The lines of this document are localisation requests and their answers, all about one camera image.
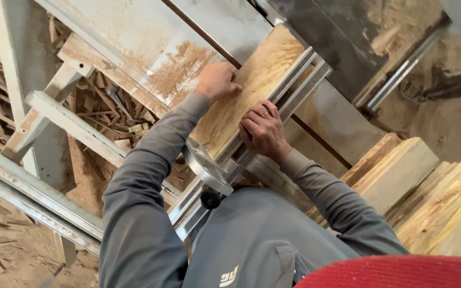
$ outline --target man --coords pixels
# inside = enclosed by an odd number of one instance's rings
[[[101,287],[292,287],[340,260],[408,253],[383,216],[286,142],[277,108],[261,101],[240,122],[244,143],[280,165],[341,235],[269,189],[248,187],[212,210],[188,265],[161,183],[209,106],[242,90],[231,82],[234,72],[228,63],[207,66],[195,92],[154,125],[115,173],[103,195]]]

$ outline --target red beanie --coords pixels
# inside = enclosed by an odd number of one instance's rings
[[[312,272],[295,287],[461,288],[461,257],[389,255],[345,260]]]

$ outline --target right hand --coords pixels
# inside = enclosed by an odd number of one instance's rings
[[[204,97],[209,105],[234,93],[241,93],[243,88],[232,83],[236,68],[229,62],[215,62],[207,65],[200,73],[195,92]]]
[[[271,115],[263,105],[270,109]],[[261,100],[241,118],[239,135],[247,148],[271,158],[279,166],[292,150],[286,141],[277,107],[268,100]]]

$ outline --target black knob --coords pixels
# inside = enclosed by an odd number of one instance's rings
[[[208,210],[216,209],[221,203],[220,193],[208,188],[200,194],[200,201],[202,202],[202,206],[204,208]]]

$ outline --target printed logo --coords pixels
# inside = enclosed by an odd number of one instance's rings
[[[221,282],[220,287],[228,286],[232,282],[234,282],[234,279],[236,278],[236,273],[238,272],[238,266],[239,265],[237,265],[236,268],[234,268],[233,272],[222,275],[222,280],[220,281]]]

